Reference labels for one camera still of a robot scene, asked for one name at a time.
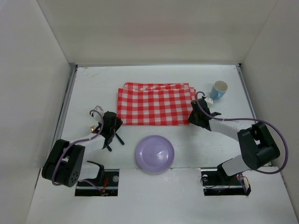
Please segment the light blue mug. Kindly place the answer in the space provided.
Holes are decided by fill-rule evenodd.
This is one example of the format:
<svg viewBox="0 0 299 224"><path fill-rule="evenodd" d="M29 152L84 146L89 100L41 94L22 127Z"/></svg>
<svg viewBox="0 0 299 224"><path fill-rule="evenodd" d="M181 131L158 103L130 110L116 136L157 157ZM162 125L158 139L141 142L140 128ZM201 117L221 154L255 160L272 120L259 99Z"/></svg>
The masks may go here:
<svg viewBox="0 0 299 224"><path fill-rule="evenodd" d="M210 96L213 100L218 100L221 97L223 97L223 95L226 93L227 89L228 89L228 85L226 82L220 81L220 80L216 81L213 84L213 87L210 92Z"/></svg>

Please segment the red white checkered cloth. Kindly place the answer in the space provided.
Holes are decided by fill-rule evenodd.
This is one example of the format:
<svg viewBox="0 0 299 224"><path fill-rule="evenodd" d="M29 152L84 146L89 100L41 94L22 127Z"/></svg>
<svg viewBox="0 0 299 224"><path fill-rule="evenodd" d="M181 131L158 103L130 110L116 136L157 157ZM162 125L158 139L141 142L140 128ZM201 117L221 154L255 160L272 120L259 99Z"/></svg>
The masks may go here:
<svg viewBox="0 0 299 224"><path fill-rule="evenodd" d="M128 126L188 125L195 93L188 83L127 82L118 89L117 115Z"/></svg>

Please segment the purple plastic plate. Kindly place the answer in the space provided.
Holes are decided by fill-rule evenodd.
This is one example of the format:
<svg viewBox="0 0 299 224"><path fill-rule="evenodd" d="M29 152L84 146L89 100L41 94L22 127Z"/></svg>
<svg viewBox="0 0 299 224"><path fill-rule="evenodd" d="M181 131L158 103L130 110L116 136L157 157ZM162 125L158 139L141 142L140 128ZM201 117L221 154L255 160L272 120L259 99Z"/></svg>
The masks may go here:
<svg viewBox="0 0 299 224"><path fill-rule="evenodd" d="M163 136L149 135L136 146L135 158L140 168L148 173L162 173L168 170L175 157L172 143Z"/></svg>

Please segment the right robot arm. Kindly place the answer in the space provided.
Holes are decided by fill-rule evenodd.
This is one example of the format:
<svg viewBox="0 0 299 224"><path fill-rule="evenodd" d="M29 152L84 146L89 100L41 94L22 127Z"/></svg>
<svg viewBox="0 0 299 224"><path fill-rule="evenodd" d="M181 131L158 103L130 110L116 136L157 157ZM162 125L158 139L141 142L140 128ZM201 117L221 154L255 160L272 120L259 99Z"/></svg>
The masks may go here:
<svg viewBox="0 0 299 224"><path fill-rule="evenodd" d="M217 166L222 179L243 173L247 170L258 170L260 167L277 159L280 150L264 122L245 124L253 119L221 119L218 112L211 113L207 98L193 100L192 112L188 118L191 124L208 131L221 133L236 140L241 154Z"/></svg>

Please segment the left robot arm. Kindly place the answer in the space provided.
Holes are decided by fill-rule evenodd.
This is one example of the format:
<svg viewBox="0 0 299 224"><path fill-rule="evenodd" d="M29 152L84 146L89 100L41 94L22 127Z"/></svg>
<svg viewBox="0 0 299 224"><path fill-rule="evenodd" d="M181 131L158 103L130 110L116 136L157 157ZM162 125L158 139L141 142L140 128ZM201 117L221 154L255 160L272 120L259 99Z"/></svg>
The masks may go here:
<svg viewBox="0 0 299 224"><path fill-rule="evenodd" d="M51 181L54 186L70 188L78 181L94 186L92 179L80 178L85 152L99 148L106 148L111 152L109 145L114 137L124 145L124 141L117 134L123 121L116 113L94 108L89 115L95 120L95 124L91 126L91 132L87 136L74 141L58 139L52 147L42 168L42 178Z"/></svg>

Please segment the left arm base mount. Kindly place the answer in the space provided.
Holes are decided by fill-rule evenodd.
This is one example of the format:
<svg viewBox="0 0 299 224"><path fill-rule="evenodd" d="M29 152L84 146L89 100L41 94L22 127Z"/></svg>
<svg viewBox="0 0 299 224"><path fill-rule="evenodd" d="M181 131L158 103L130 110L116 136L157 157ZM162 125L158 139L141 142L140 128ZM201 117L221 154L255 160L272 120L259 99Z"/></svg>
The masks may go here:
<svg viewBox="0 0 299 224"><path fill-rule="evenodd" d="M87 161L81 168L75 196L118 196L119 177L119 169L106 169L102 164Z"/></svg>

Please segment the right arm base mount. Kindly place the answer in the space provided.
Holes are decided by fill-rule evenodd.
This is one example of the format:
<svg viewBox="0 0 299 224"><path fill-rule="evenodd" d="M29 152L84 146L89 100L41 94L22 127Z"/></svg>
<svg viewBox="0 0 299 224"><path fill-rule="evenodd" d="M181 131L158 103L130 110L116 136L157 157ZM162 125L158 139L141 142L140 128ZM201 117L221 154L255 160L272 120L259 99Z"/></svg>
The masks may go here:
<svg viewBox="0 0 299 224"><path fill-rule="evenodd" d="M204 196L249 196L251 184L243 173L227 176L222 168L201 169Z"/></svg>

